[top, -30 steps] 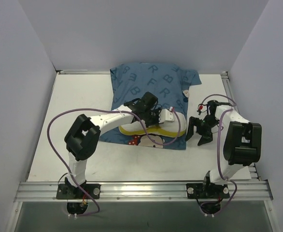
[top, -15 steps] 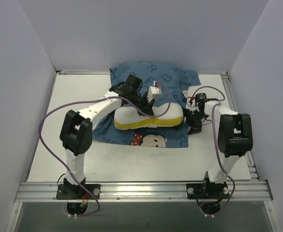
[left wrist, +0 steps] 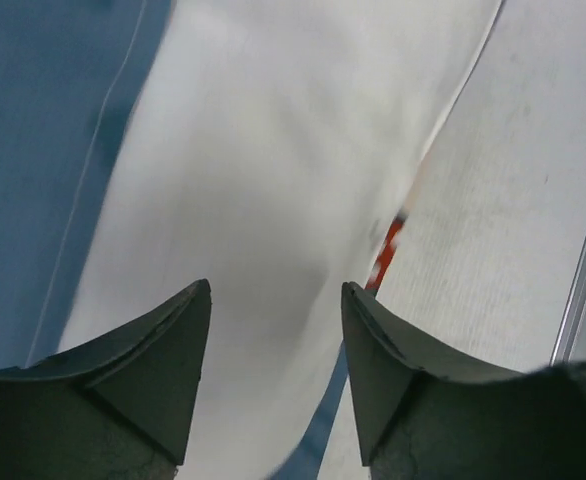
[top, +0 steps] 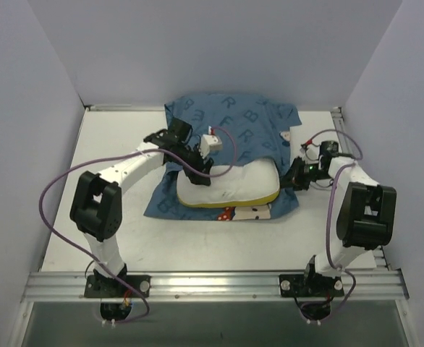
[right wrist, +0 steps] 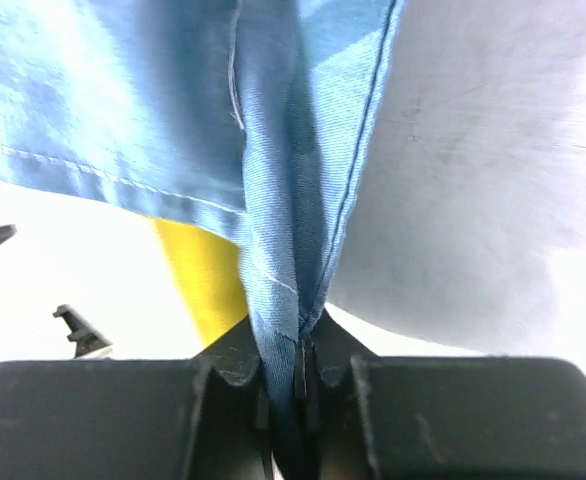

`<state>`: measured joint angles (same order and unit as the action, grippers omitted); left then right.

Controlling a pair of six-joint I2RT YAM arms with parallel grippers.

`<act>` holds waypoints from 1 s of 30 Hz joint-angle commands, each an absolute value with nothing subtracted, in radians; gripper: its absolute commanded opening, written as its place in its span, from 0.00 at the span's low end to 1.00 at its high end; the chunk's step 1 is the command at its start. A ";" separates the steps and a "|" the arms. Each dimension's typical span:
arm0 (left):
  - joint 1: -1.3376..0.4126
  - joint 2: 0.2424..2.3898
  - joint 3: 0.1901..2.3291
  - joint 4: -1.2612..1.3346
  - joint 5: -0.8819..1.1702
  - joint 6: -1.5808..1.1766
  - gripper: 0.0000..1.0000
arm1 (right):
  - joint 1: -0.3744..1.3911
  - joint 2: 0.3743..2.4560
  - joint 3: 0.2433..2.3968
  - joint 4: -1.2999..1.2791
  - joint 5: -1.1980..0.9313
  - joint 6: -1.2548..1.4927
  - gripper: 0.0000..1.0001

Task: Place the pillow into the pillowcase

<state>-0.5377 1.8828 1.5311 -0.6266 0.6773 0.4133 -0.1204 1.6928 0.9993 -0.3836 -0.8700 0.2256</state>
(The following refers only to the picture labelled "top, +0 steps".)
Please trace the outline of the white pillow with yellow edge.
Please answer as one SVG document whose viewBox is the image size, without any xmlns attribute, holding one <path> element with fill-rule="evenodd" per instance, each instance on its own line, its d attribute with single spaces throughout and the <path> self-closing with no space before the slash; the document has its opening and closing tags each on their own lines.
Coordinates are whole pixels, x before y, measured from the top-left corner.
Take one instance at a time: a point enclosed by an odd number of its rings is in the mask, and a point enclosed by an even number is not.
<svg viewBox="0 0 424 347">
<path fill-rule="evenodd" d="M 177 197 L 187 207 L 268 212 L 279 192 L 279 173 L 270 158 L 235 166 L 223 176 L 212 178 L 208 186 L 191 183 L 185 173 L 177 177 Z"/>
</svg>

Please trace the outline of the blue cartoon print pillowcase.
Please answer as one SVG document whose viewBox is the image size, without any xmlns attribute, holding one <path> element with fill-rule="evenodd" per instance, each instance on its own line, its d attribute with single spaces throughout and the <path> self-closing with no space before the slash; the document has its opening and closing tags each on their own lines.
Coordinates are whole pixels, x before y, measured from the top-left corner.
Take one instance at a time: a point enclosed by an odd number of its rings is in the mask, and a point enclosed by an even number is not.
<svg viewBox="0 0 424 347">
<path fill-rule="evenodd" d="M 194 136 L 208 127 L 221 127 L 228 133 L 223 150 L 211 154 L 211 174 L 223 176 L 235 166 L 244 166 L 260 158 L 274 161 L 279 179 L 291 165 L 290 129 L 301 124 L 298 110 L 291 103 L 278 103 L 258 94 L 190 94 L 165 105 L 166 120 L 174 118 L 192 126 Z M 164 220 L 269 220 L 279 218 L 298 207 L 291 188 L 281 188 L 271 210 L 242 211 L 236 207 L 196 208 L 180 203 L 177 177 L 184 173 L 174 163 L 166 165 L 161 182 L 152 193 L 144 212 L 149 218 Z"/>
</svg>

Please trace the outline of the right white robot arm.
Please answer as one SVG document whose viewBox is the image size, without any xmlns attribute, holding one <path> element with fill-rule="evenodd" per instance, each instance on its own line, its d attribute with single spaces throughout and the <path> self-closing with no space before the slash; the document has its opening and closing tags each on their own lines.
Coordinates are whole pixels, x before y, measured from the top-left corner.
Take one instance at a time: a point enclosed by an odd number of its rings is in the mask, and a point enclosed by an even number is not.
<svg viewBox="0 0 424 347">
<path fill-rule="evenodd" d="M 295 158 L 280 186 L 302 191 L 328 179 L 332 185 L 325 249 L 312 256 L 301 278 L 303 291 L 311 296 L 328 286 L 342 289 L 342 271 L 360 255 L 386 246 L 393 234 L 396 189 L 370 178 L 357 158 L 339 152 L 338 142 L 322 142 L 318 159 L 312 163 Z"/>
</svg>

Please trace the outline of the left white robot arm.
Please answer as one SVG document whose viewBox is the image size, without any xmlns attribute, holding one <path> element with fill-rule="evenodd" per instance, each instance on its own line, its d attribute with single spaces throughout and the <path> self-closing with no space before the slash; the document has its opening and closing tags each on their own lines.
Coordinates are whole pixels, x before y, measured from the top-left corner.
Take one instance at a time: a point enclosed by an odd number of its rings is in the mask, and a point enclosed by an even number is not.
<svg viewBox="0 0 424 347">
<path fill-rule="evenodd" d="M 213 160 L 210 152 L 220 150 L 221 140 L 210 129 L 190 147 L 192 126 L 173 119 L 169 127 L 149 134 L 132 157 L 97 173 L 86 171 L 78 179 L 70 219 L 82 231 L 90 251 L 100 263 L 93 271 L 101 289 L 110 297 L 127 288 L 127 266 L 119 253 L 116 232 L 122 224 L 122 197 L 151 171 L 168 162 L 182 164 L 190 183 L 208 187 Z"/>
</svg>

